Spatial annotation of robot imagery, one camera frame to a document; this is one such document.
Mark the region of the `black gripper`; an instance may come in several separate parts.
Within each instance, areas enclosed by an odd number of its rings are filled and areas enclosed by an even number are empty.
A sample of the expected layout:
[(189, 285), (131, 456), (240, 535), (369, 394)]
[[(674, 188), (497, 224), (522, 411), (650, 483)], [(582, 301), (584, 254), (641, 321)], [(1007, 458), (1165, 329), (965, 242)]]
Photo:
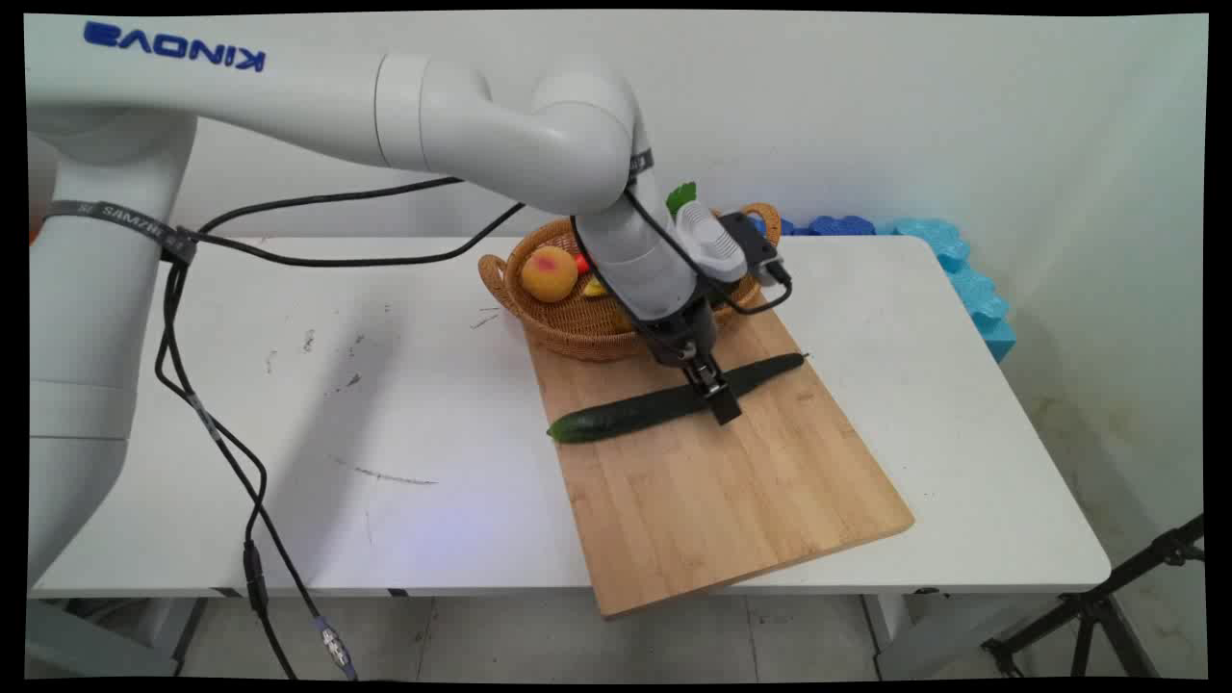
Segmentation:
[(694, 390), (703, 395), (718, 425), (742, 414), (738, 398), (713, 356), (717, 321), (708, 301), (689, 301), (659, 321), (633, 317), (632, 326), (655, 363), (683, 369)]

